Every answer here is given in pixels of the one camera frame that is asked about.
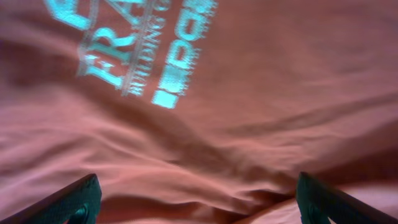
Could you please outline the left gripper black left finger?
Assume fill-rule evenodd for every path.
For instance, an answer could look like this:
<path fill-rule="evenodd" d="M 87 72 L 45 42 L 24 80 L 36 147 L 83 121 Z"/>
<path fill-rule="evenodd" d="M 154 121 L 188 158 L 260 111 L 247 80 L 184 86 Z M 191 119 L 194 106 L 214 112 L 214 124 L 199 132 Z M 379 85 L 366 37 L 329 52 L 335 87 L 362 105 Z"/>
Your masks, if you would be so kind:
<path fill-rule="evenodd" d="M 95 224 L 101 196 L 97 175 L 88 174 L 1 220 L 1 224 Z"/>

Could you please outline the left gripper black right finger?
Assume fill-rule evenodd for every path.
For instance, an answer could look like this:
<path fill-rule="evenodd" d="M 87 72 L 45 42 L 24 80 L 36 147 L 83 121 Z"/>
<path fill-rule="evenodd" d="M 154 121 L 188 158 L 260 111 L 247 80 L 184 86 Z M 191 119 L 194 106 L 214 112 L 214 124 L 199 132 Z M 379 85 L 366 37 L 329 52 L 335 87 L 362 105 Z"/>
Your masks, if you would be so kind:
<path fill-rule="evenodd" d="M 296 201 L 302 224 L 397 224 L 397 219 L 301 172 Z"/>

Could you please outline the orange red t-shirt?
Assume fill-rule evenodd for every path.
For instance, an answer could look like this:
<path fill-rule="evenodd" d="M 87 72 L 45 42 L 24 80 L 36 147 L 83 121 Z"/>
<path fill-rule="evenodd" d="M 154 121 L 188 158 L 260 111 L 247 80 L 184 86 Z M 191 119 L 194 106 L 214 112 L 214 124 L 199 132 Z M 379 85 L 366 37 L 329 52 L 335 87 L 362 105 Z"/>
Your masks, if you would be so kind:
<path fill-rule="evenodd" d="M 396 1 L 1 2 L 1 218 L 299 223 L 303 171 L 397 216 Z"/>

